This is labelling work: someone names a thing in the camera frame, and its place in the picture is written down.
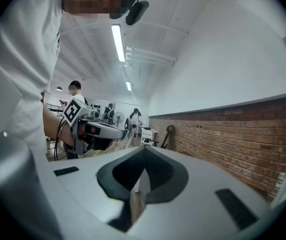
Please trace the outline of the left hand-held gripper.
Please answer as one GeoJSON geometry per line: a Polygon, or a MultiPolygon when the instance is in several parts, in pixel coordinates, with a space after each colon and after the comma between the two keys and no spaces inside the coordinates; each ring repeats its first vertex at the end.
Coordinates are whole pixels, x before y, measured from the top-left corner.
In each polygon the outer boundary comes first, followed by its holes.
{"type": "Polygon", "coordinates": [[[94,121],[94,113],[92,108],[75,97],[66,105],[63,117],[69,125],[73,138],[73,148],[68,150],[70,153],[84,155],[91,148],[94,137],[109,140],[124,138],[121,129],[94,121]]]}

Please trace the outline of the black standing fan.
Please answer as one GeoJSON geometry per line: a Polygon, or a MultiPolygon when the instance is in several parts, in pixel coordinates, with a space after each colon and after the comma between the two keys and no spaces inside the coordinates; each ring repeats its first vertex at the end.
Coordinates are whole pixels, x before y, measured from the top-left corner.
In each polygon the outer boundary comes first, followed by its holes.
{"type": "Polygon", "coordinates": [[[124,121],[125,117],[121,112],[115,112],[113,116],[114,125],[118,128],[122,122],[124,121]]]}

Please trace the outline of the white shelf unit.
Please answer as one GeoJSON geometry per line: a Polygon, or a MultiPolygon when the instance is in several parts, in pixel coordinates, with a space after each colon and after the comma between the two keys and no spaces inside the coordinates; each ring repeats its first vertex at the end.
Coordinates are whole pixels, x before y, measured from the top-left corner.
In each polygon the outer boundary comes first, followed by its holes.
{"type": "Polygon", "coordinates": [[[142,128],[140,146],[157,146],[157,131],[151,128],[142,128]]]}

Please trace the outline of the person's white shirt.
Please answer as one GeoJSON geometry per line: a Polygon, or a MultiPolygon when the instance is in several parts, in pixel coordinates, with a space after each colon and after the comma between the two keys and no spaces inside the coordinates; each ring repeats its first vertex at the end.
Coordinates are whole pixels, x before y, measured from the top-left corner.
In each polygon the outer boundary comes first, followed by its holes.
{"type": "Polygon", "coordinates": [[[60,52],[62,0],[12,0],[0,16],[0,129],[46,154],[42,93],[60,52]]]}

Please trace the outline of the white ceiling pipes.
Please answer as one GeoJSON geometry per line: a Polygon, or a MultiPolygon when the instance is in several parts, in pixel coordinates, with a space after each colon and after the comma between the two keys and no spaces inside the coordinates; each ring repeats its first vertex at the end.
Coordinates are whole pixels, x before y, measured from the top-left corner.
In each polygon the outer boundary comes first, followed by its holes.
{"type": "Polygon", "coordinates": [[[125,63],[127,66],[133,64],[152,64],[157,66],[172,67],[177,62],[176,57],[171,57],[149,50],[126,47],[125,63]]]}

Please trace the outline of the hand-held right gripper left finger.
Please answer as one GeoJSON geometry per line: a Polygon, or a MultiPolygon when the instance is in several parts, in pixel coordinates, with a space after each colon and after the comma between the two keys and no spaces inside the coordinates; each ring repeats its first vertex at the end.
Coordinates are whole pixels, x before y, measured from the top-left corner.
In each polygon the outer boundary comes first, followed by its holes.
{"type": "Polygon", "coordinates": [[[63,240],[145,240],[109,225],[120,217],[124,203],[108,197],[97,181],[102,166],[138,150],[46,163],[46,194],[63,240]]]}

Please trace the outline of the person's left forearm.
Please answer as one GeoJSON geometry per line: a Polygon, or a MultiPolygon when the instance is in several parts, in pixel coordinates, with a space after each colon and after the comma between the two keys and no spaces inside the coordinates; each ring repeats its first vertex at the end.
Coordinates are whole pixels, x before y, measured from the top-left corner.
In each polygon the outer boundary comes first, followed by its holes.
{"type": "Polygon", "coordinates": [[[45,103],[42,105],[43,128],[45,136],[62,141],[65,144],[73,147],[74,138],[71,135],[70,126],[67,123],[63,123],[63,117],[55,116],[45,103]]]}

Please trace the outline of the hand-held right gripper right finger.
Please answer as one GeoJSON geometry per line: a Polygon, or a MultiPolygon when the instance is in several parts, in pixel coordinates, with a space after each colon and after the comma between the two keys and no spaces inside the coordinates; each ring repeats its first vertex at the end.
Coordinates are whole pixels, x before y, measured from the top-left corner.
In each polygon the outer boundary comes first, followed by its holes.
{"type": "Polygon", "coordinates": [[[219,240],[239,232],[216,191],[231,190],[256,218],[271,210],[267,201],[221,167],[175,151],[155,151],[185,166],[188,182],[172,201],[148,204],[127,231],[139,240],[219,240]]]}

